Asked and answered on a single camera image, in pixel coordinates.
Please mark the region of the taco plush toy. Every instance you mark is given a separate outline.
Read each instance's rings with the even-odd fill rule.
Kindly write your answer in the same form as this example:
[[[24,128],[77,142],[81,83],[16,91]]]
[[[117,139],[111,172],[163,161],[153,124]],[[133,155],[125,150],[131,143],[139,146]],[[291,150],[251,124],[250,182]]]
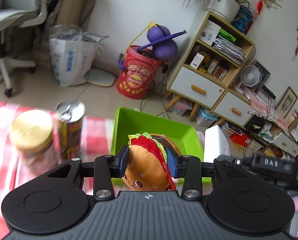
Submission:
[[[128,136],[129,162],[122,177],[135,191],[175,190],[176,185],[167,166],[170,148],[181,156],[178,146],[163,134],[137,133]]]

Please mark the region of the green plastic bin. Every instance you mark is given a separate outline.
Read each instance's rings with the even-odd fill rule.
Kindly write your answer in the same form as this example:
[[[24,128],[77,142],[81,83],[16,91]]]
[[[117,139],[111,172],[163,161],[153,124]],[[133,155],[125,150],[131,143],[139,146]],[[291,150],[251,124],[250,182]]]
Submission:
[[[145,132],[163,134],[178,146],[182,155],[203,159],[203,148],[193,127],[124,107],[116,110],[111,153],[116,154],[128,145],[129,135]]]

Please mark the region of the white blue milk carton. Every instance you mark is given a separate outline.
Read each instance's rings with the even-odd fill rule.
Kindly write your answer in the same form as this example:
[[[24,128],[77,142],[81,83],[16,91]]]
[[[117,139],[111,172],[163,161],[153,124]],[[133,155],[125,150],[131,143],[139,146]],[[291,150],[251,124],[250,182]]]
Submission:
[[[206,129],[204,137],[205,163],[213,163],[214,159],[221,155],[230,156],[228,140],[218,125]]]

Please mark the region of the black yellow drink can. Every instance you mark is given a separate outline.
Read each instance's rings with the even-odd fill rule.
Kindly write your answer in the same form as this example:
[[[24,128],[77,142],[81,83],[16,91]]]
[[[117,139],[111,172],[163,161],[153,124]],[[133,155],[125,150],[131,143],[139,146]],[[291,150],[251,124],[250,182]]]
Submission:
[[[63,160],[79,158],[83,118],[86,113],[84,103],[65,100],[54,109],[59,136],[60,154]]]

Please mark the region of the red snack bucket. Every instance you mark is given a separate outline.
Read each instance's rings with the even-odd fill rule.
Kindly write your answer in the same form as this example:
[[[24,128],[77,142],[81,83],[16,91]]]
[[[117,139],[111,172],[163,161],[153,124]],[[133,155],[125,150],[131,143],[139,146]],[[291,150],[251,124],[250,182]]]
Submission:
[[[130,99],[143,99],[163,61],[153,57],[152,50],[129,46],[125,54],[119,56],[121,69],[116,88],[120,94]]]

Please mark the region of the gold lid clear jar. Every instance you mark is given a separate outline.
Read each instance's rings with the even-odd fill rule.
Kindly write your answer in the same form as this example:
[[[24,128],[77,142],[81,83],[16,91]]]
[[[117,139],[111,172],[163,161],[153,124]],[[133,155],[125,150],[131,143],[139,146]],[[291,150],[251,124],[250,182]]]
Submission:
[[[39,176],[58,165],[49,113],[33,109],[19,114],[12,123],[9,139],[32,173]]]

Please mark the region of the wooden white drawer cabinet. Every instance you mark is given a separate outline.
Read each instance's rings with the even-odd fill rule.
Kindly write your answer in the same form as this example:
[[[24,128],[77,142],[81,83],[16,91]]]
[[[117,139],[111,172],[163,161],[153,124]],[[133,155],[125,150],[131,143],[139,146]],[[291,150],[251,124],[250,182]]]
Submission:
[[[234,47],[242,51],[242,62],[235,61],[224,49],[203,40],[211,27],[218,26],[236,40]],[[182,99],[193,102],[190,120],[196,117],[199,107],[205,107],[220,118],[244,127],[251,119],[251,102],[234,88],[234,81],[243,69],[254,43],[230,23],[210,11],[201,11],[191,25],[186,40],[170,66],[167,96],[170,109]]]

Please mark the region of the small white desk fan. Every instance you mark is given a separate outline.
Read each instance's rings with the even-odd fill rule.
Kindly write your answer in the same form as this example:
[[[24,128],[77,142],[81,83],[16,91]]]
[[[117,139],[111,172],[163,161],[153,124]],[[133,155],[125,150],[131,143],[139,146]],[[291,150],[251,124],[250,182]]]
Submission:
[[[241,71],[240,79],[242,84],[246,87],[253,87],[260,80],[260,71],[254,65],[245,66]]]

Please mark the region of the red white checkered tablecloth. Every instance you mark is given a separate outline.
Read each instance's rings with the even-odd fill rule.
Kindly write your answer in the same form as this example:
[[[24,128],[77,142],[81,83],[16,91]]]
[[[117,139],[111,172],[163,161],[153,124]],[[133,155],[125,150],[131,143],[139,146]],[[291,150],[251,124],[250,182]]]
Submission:
[[[35,178],[21,161],[18,151],[11,145],[9,132],[13,120],[21,113],[28,111],[26,106],[0,101],[0,239],[9,230],[1,213],[4,197],[14,188]],[[96,157],[110,152],[112,145],[114,121],[86,116],[83,119],[81,158],[93,161]]]

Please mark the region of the purple hopper ball toy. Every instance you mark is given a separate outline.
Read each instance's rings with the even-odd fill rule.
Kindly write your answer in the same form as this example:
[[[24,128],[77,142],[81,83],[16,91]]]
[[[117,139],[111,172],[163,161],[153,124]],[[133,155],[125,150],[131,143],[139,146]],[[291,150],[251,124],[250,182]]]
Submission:
[[[163,25],[151,23],[147,31],[149,43],[137,48],[135,51],[140,53],[151,47],[152,55],[160,61],[169,61],[176,57],[178,46],[174,41],[175,38],[185,35],[186,30],[172,34],[169,29]]]

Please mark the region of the white paper shopping bag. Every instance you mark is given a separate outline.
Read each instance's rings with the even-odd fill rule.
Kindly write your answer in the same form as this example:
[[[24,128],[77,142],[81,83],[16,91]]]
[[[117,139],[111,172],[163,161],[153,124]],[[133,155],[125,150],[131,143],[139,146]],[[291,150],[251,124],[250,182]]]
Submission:
[[[88,80],[98,43],[107,36],[83,31],[77,25],[55,25],[49,30],[51,66],[60,87],[78,86]]]

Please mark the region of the white office chair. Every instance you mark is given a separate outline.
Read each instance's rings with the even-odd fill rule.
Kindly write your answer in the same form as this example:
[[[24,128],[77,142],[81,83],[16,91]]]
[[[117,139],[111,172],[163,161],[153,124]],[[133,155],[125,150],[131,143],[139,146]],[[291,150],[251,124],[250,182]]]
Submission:
[[[15,59],[6,54],[5,30],[9,27],[36,27],[47,18],[48,0],[3,0],[4,8],[0,10],[0,72],[6,85],[5,95],[12,96],[13,86],[7,68],[27,68],[35,72],[36,63],[29,60]]]

